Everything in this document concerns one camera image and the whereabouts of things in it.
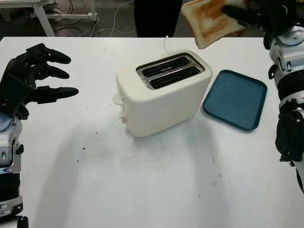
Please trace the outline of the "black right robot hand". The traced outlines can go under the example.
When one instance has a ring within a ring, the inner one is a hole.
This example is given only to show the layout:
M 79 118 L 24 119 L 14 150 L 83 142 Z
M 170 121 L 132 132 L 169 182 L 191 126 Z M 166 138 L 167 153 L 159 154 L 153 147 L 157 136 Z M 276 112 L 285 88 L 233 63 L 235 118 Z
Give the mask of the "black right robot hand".
M 224 5 L 222 12 L 242 24 L 260 26 L 280 35 L 298 23 L 295 0 L 259 0 L 258 9 Z

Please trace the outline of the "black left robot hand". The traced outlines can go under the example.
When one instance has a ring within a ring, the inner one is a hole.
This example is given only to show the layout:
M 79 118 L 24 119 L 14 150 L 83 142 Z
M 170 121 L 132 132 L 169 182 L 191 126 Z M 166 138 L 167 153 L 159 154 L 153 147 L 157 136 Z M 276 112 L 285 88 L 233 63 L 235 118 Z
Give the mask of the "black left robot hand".
M 26 52 L 9 61 L 0 81 L 0 112 L 8 117 L 28 119 L 26 104 L 54 103 L 58 99 L 75 96 L 79 90 L 73 87 L 51 88 L 36 86 L 37 80 L 47 77 L 68 79 L 69 74 L 48 62 L 69 64 L 71 58 L 43 43 L 26 49 Z

